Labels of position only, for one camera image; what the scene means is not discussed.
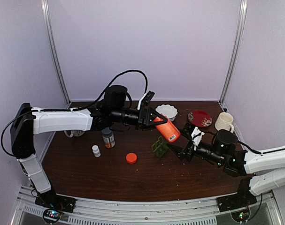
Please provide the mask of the orange pill bottle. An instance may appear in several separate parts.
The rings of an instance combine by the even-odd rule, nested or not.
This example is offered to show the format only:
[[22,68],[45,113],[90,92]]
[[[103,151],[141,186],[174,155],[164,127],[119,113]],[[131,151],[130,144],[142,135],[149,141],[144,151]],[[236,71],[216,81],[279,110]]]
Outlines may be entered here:
[[169,143],[173,143],[181,134],[175,125],[167,117],[165,118],[167,119],[167,123],[156,125],[155,127]]

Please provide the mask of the green weekly pill organizer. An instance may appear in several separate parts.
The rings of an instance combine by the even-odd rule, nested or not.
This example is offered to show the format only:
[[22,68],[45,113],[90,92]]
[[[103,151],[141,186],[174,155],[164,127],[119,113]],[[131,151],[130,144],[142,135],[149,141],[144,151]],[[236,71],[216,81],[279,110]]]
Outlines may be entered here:
[[152,152],[157,158],[162,158],[168,149],[162,136],[159,136],[157,141],[152,145]]

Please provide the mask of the grey lid pill bottle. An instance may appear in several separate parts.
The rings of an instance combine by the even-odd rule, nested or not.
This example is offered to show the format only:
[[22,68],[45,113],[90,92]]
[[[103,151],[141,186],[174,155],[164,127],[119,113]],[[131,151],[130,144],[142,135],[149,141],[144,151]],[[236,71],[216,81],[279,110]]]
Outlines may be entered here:
[[113,131],[110,128],[105,128],[101,132],[105,146],[109,149],[113,148],[115,146]]

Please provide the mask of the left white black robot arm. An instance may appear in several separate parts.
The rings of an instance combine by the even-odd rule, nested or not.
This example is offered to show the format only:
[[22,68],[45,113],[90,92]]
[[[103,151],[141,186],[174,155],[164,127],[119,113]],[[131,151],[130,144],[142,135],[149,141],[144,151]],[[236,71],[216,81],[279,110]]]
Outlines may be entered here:
[[104,98],[87,108],[41,109],[29,103],[21,105],[10,129],[13,156],[26,170],[38,196],[49,208],[59,205],[59,197],[39,162],[33,137],[41,133],[57,131],[100,131],[115,122],[144,129],[166,124],[168,119],[148,104],[154,92],[144,94],[136,109],[126,108],[128,90],[121,85],[107,87]]

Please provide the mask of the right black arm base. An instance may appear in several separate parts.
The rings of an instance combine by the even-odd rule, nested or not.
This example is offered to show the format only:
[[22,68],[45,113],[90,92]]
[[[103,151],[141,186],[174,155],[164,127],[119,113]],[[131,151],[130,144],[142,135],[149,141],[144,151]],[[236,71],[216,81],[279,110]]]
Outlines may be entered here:
[[239,223],[248,222],[251,216],[250,206],[257,203],[257,198],[250,192],[251,177],[240,181],[235,194],[218,197],[216,199],[220,212],[231,211],[231,217]]

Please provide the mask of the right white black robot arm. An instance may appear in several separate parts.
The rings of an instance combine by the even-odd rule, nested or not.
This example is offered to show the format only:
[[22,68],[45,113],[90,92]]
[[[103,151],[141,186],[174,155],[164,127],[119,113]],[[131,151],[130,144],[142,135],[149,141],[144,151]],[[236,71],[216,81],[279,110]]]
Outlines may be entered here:
[[285,145],[266,150],[237,150],[241,141],[230,131],[221,129],[213,135],[210,144],[202,141],[205,135],[197,126],[185,124],[180,134],[188,140],[184,148],[173,145],[175,135],[167,139],[167,146],[180,160],[191,161],[194,156],[222,167],[232,177],[244,177],[233,203],[244,206],[256,197],[274,188],[285,186]]

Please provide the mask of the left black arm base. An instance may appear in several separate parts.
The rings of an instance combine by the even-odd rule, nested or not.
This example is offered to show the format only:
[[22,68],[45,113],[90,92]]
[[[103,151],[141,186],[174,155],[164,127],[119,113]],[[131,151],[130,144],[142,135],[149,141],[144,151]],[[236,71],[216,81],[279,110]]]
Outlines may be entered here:
[[44,193],[36,192],[35,204],[46,208],[42,218],[50,225],[57,223],[65,212],[72,213],[75,203],[75,198],[58,195],[53,188]]

